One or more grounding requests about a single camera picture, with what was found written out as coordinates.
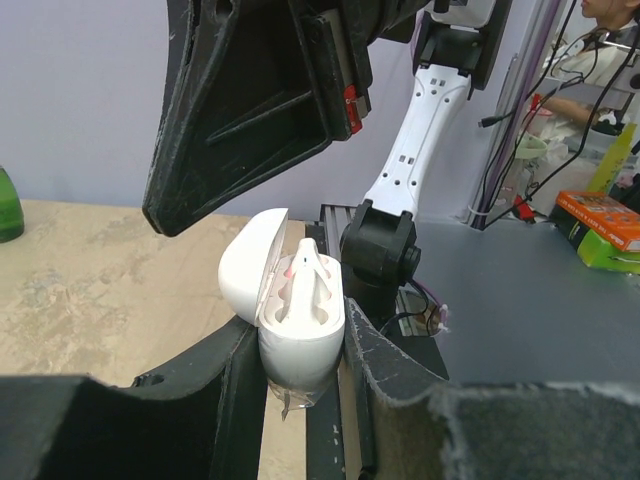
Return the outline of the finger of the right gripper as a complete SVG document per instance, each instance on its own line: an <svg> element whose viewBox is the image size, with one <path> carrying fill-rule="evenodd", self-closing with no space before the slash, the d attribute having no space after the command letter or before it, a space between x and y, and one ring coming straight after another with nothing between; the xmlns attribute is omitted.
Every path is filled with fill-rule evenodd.
<svg viewBox="0 0 640 480"><path fill-rule="evenodd" d="M164 102L142 210L172 237L359 132L366 1L171 1Z"/></svg>

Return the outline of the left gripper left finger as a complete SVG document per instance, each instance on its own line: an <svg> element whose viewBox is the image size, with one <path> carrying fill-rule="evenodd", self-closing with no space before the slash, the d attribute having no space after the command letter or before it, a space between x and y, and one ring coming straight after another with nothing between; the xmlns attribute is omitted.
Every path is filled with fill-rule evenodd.
<svg viewBox="0 0 640 480"><path fill-rule="evenodd" d="M257 340L233 318L127 388L89 376L2 377L2 478L256 478Z"/></svg>

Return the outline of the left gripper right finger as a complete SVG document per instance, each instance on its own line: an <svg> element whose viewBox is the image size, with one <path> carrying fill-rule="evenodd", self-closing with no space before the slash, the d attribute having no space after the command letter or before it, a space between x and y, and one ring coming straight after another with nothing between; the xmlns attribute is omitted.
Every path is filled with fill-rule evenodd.
<svg viewBox="0 0 640 480"><path fill-rule="evenodd" d="M446 381L354 300L344 306L350 361L370 391L377 478L638 478L638 385Z"/></svg>

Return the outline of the white oval charging case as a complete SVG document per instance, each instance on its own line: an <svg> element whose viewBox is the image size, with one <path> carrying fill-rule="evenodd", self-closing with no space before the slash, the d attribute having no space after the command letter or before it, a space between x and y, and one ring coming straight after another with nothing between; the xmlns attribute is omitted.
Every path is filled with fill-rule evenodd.
<svg viewBox="0 0 640 480"><path fill-rule="evenodd" d="M258 328L268 378L297 392L314 392L339 363L345 306L338 260L312 238L294 254L283 246L288 210L265 210L249 220L224 251L218 283L233 312Z"/></svg>

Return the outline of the white earbud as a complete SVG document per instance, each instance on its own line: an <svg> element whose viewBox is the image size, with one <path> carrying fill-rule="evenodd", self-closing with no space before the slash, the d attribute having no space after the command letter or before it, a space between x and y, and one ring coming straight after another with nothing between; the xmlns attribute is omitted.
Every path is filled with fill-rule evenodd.
<svg viewBox="0 0 640 480"><path fill-rule="evenodd" d="M331 274L313 239L299 242L285 277L286 283L278 292L283 306L276 312L276 320L291 329L323 326L329 318L322 304L331 298L327 286Z"/></svg>

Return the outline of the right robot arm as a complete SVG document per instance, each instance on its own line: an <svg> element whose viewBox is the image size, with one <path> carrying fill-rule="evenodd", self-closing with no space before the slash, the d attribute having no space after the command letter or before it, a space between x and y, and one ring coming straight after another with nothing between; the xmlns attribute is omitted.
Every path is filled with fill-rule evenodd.
<svg viewBox="0 0 640 480"><path fill-rule="evenodd" d="M231 199L359 132L369 46L415 41L414 91L346 227L346 293L375 325L421 252L421 185L463 104L485 88L507 1L171 1L162 114L142 211L173 237Z"/></svg>

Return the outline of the orange green cardboard box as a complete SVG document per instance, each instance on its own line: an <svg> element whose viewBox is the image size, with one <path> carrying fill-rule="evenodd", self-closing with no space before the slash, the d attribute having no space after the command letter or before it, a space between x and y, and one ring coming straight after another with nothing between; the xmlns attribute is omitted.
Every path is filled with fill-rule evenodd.
<svg viewBox="0 0 640 480"><path fill-rule="evenodd" d="M601 192L561 191L551 222L589 268L639 274L639 214Z"/></svg>

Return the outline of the green glass bottle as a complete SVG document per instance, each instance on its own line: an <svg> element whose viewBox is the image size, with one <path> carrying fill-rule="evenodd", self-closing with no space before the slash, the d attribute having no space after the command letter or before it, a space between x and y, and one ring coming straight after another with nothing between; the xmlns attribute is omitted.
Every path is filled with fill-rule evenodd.
<svg viewBox="0 0 640 480"><path fill-rule="evenodd" d="M4 169L0 173L0 242L12 241L24 233L25 221L17 190Z"/></svg>

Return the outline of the person in white shirt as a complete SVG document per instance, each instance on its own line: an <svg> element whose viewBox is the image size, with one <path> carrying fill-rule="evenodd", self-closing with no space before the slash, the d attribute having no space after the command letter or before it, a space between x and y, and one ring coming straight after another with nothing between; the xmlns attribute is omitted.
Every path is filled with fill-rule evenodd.
<svg viewBox="0 0 640 480"><path fill-rule="evenodd" d="M604 46L599 37L606 32L618 32L634 27L639 19L637 1L594 0L581 3L581 15L595 22L591 31L578 43L580 48L563 56L557 56L549 75L558 79L582 77L584 82L605 86L626 57L626 53L612 46ZM601 108L591 113L590 104L554 96L543 108L550 112L540 137L544 140L560 140L582 132L588 121L597 123L609 113Z"/></svg>

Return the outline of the aluminium extrusion rail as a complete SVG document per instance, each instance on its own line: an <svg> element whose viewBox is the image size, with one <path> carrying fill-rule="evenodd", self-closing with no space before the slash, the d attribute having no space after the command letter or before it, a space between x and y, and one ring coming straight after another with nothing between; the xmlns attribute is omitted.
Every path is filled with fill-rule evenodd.
<svg viewBox="0 0 640 480"><path fill-rule="evenodd" d="M323 204L320 223L324 226L328 255L340 260L340 241L345 228L351 223L356 208L352 206Z"/></svg>

